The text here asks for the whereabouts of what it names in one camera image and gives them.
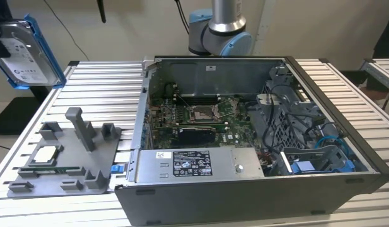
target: blue latch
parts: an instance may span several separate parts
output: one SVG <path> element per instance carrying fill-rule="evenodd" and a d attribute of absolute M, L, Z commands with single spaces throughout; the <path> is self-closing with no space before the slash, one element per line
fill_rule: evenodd
<path fill-rule="evenodd" d="M 124 165 L 112 165 L 110 174 L 121 174 L 124 173 Z"/>

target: blue cable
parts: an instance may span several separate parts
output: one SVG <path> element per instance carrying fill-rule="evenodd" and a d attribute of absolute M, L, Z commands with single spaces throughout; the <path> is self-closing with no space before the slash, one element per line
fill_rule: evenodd
<path fill-rule="evenodd" d="M 322 142 L 324 140 L 326 140 L 326 139 L 337 140 L 337 141 L 341 143 L 341 145 L 344 146 L 344 149 L 345 149 L 345 151 L 346 151 L 345 156 L 348 156 L 348 155 L 349 155 L 349 149 L 348 149 L 348 146 L 346 146 L 346 144 L 344 143 L 344 141 L 342 141 L 340 138 L 337 138 L 336 136 L 325 136 L 325 137 L 322 137 L 322 138 L 317 141 L 317 143 L 316 143 L 316 145 L 314 145 L 314 148 L 318 148 L 321 142 Z"/>

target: gray 3d printed holder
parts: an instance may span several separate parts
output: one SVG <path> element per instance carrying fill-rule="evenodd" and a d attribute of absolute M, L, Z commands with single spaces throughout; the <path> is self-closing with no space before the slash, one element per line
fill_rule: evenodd
<path fill-rule="evenodd" d="M 8 197 L 102 194 L 106 191 L 121 129 L 112 123 L 93 128 L 81 109 L 65 113 L 74 129 L 57 122 L 43 124 L 40 140 L 27 165 L 9 183 Z"/>

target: aluminum slotted table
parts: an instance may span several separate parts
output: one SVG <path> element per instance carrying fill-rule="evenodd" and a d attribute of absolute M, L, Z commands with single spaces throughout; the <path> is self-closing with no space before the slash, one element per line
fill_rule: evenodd
<path fill-rule="evenodd" d="M 369 145 L 389 165 L 389 116 L 361 93 L 329 63 L 297 60 Z M 52 90 L 7 157 L 0 164 L 0 226 L 45 225 L 70 227 L 129 226 L 112 188 L 124 175 L 112 175 L 109 194 L 12 200 L 8 183 L 17 176 L 32 153 L 41 123 L 57 121 L 72 127 L 64 117 L 68 107 L 80 106 L 93 126 L 113 122 L 122 129 L 114 158 L 129 160 L 129 145 L 141 88 L 141 61 L 85 61 L 65 69 L 66 86 Z M 389 183 L 373 194 L 353 197 L 330 215 L 268 219 L 201 226 L 389 226 Z"/>

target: green circuit board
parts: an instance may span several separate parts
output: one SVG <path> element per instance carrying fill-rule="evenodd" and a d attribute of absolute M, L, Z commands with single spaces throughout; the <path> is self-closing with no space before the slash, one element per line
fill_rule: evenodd
<path fill-rule="evenodd" d="M 150 108 L 154 149 L 234 146 L 260 147 L 253 128 L 238 98 L 221 98 L 216 105 L 176 105 L 172 100 L 157 100 Z M 213 128 L 214 141 L 198 146 L 177 145 L 178 132 L 186 128 Z"/>

